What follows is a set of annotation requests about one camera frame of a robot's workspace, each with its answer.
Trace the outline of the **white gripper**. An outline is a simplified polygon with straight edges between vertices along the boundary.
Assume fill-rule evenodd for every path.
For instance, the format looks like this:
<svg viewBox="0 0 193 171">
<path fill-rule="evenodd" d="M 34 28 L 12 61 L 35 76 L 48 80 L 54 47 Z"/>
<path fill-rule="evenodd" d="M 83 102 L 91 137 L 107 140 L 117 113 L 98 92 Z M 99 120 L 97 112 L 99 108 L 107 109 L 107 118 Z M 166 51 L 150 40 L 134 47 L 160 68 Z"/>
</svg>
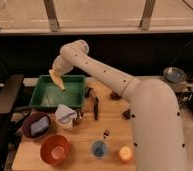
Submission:
<svg viewBox="0 0 193 171">
<path fill-rule="evenodd" d="M 69 73 L 73 69 L 73 65 L 65 60 L 61 55 L 58 55 L 53 62 L 52 69 L 56 74 L 62 76 Z"/>
</svg>

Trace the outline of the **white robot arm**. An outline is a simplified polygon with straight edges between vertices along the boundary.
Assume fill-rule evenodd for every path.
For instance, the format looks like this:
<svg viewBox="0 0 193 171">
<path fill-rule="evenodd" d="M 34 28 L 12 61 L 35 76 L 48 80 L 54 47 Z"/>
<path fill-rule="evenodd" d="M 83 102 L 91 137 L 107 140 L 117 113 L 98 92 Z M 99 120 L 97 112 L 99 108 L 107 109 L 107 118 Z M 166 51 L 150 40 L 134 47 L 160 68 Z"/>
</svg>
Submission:
<svg viewBox="0 0 193 171">
<path fill-rule="evenodd" d="M 140 80 L 88 56 L 84 40 L 63 45 L 53 63 L 59 76 L 78 67 L 130 103 L 136 171 L 189 171 L 181 113 L 173 89 Z"/>
</svg>

